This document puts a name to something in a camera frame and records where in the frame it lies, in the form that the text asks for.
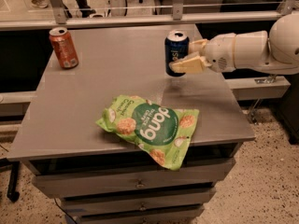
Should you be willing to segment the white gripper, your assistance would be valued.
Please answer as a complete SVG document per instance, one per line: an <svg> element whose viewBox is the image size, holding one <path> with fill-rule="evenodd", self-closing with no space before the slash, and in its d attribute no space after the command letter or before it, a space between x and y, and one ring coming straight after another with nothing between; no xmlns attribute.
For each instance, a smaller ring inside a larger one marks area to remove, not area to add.
<svg viewBox="0 0 299 224"><path fill-rule="evenodd" d="M189 43L189 53L198 52L205 57L179 59L169 64L175 73L195 74L202 73L207 67L219 73L233 72L234 45L236 34L217 35L211 40L199 39Z"/></svg>

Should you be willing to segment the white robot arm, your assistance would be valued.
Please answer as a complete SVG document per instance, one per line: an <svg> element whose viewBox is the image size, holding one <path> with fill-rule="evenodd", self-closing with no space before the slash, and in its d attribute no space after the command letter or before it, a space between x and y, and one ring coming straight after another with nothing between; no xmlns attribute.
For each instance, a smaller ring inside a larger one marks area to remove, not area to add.
<svg viewBox="0 0 299 224"><path fill-rule="evenodd" d="M215 72L250 69L272 75L299 73L299 15L278 19L270 32L217 35L199 39L189 45L186 57L171 62L174 73L201 73L206 68Z"/></svg>

